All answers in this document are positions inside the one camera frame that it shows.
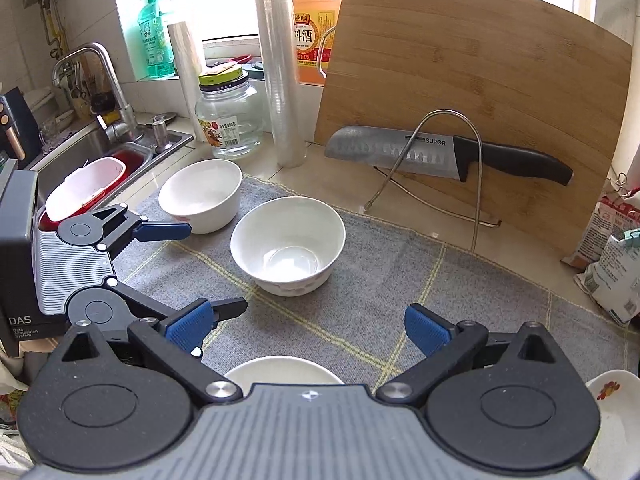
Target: wooden cutting board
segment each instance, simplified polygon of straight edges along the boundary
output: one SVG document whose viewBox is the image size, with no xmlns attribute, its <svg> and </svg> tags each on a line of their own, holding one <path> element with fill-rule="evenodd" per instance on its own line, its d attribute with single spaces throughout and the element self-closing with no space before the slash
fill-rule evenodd
<svg viewBox="0 0 640 480">
<path fill-rule="evenodd" d="M 541 0 L 342 0 L 315 140 L 347 124 L 413 130 L 431 110 L 458 110 L 483 140 L 572 167 L 567 187 L 487 167 L 482 179 L 484 211 L 569 253 L 609 170 L 630 67 L 629 44 Z M 473 136 L 451 117 L 425 130 Z M 410 176 L 474 205 L 476 172 L 464 184 Z"/>
</svg>

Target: knife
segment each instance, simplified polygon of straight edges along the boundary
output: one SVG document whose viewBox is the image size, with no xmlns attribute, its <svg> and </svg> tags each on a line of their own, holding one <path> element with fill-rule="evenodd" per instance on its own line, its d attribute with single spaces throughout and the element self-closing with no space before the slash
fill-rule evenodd
<svg viewBox="0 0 640 480">
<path fill-rule="evenodd" d="M 373 126 L 345 126 L 335 132 L 324 155 L 392 168 L 412 132 Z M 483 163 L 516 176 L 546 178 L 566 186 L 573 170 L 554 156 L 508 144 L 482 143 Z M 478 141 L 460 136 L 420 134 L 399 171 L 454 178 L 466 182 L 469 165 L 478 161 Z"/>
</svg>

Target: tiled countertop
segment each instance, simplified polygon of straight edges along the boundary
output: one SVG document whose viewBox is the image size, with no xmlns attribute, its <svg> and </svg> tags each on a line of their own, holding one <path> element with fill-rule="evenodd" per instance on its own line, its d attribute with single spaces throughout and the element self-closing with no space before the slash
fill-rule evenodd
<svg viewBox="0 0 640 480">
<path fill-rule="evenodd" d="M 193 133 L 187 119 L 178 118 L 170 129 Z M 162 186 L 172 174 L 194 162 L 211 158 L 208 145 L 193 141 L 168 160 L 124 190 L 114 202 L 127 202 L 135 208 Z M 373 195 L 383 177 L 373 168 L 324 156 L 324 147 L 311 144 L 305 163 L 293 169 L 276 163 L 273 138 L 265 134 L 263 146 L 238 162 L 242 171 L 262 180 L 286 186 L 293 192 L 322 200 L 331 205 L 357 212 Z M 473 216 L 473 208 L 437 190 L 399 177 L 404 185 L 439 207 Z M 460 248 L 471 244 L 473 224 L 432 210 L 396 186 L 389 185 L 369 212 L 377 218 L 414 229 Z M 480 227 L 476 253 L 496 264 L 548 288 L 558 296 L 578 304 L 599 317 L 606 314 L 573 282 L 574 270 L 562 264 L 558 250 L 515 227 L 503 223 L 497 229 Z"/>
</svg>

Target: sink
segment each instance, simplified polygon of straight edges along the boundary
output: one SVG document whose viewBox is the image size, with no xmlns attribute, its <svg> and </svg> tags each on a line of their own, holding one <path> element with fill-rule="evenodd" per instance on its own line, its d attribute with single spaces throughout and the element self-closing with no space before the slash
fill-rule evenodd
<svg viewBox="0 0 640 480">
<path fill-rule="evenodd" d="M 98 158 L 113 156 L 124 162 L 127 167 L 127 176 L 118 187 L 94 206 L 98 208 L 130 186 L 142 174 L 193 140 L 192 135 L 169 130 L 168 138 L 172 146 L 157 154 L 156 140 L 152 131 L 144 126 L 140 128 L 145 133 L 136 142 L 111 143 L 104 130 L 96 123 L 92 123 L 76 133 L 60 148 L 38 161 L 31 168 L 38 172 L 38 209 L 44 208 L 44 203 L 51 192 L 62 184 L 69 174 Z"/>
</svg>

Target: green soap bottle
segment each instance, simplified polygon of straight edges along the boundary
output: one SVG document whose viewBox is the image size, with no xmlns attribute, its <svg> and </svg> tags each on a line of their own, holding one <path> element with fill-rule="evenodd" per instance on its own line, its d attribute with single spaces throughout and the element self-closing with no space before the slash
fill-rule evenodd
<svg viewBox="0 0 640 480">
<path fill-rule="evenodd" d="M 169 42 L 165 20 L 168 12 L 162 9 L 162 0 L 147 0 L 138 15 L 140 38 L 145 49 L 146 72 L 149 77 L 175 74 L 174 53 Z"/>
</svg>

